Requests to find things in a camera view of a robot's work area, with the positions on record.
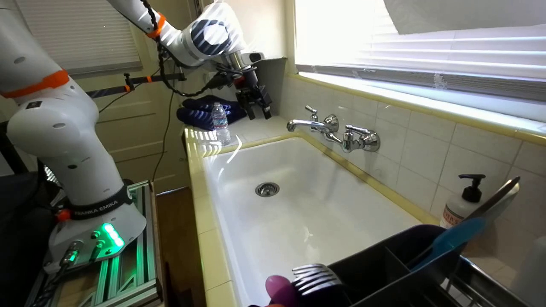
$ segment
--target window blind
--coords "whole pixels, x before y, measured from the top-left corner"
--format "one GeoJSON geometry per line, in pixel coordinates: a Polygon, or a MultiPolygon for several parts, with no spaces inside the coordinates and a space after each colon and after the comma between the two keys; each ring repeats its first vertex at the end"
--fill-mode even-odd
{"type": "Polygon", "coordinates": [[[299,70],[546,101],[546,24],[400,34],[396,17],[385,0],[298,0],[299,70]]]}
{"type": "Polygon", "coordinates": [[[72,75],[141,68],[130,22],[106,0],[13,0],[48,55],[72,75]]]}

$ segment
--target window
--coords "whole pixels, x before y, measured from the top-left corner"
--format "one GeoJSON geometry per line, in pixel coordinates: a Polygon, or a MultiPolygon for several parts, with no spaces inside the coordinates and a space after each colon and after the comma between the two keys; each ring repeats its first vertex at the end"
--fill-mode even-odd
{"type": "Polygon", "coordinates": [[[296,4],[299,72],[546,102],[543,0],[296,4]]]}
{"type": "Polygon", "coordinates": [[[132,24],[108,0],[9,0],[36,41],[72,75],[141,68],[132,24]]]}

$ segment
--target tile wall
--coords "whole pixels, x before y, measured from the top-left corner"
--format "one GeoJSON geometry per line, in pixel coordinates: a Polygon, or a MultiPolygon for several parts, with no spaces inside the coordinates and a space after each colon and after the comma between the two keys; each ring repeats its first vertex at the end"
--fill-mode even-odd
{"type": "Polygon", "coordinates": [[[321,118],[338,114],[342,126],[378,130],[383,138],[378,154],[333,149],[436,217],[451,195],[468,186],[460,174],[487,174],[485,200],[521,176],[521,193],[478,241],[511,268],[518,270],[535,239],[546,236],[546,147],[294,79],[275,65],[260,73],[277,102],[275,111],[287,120],[308,120],[309,104],[321,118]]]}

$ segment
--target drain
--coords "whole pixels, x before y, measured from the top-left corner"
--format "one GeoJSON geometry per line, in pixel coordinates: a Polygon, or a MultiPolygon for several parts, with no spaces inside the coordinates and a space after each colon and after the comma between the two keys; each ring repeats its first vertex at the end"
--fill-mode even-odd
{"type": "Polygon", "coordinates": [[[263,184],[258,184],[255,193],[262,198],[272,198],[274,195],[279,193],[279,184],[277,183],[263,183],[263,184]]]}

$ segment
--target window sill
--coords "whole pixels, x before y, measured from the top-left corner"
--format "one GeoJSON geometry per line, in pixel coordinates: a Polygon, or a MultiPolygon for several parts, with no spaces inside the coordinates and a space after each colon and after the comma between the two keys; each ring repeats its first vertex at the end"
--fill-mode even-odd
{"type": "Polygon", "coordinates": [[[301,77],[367,94],[381,102],[422,109],[441,118],[546,145],[546,104],[542,102],[448,91],[441,92],[412,85],[391,85],[318,73],[301,73],[301,77]]]}

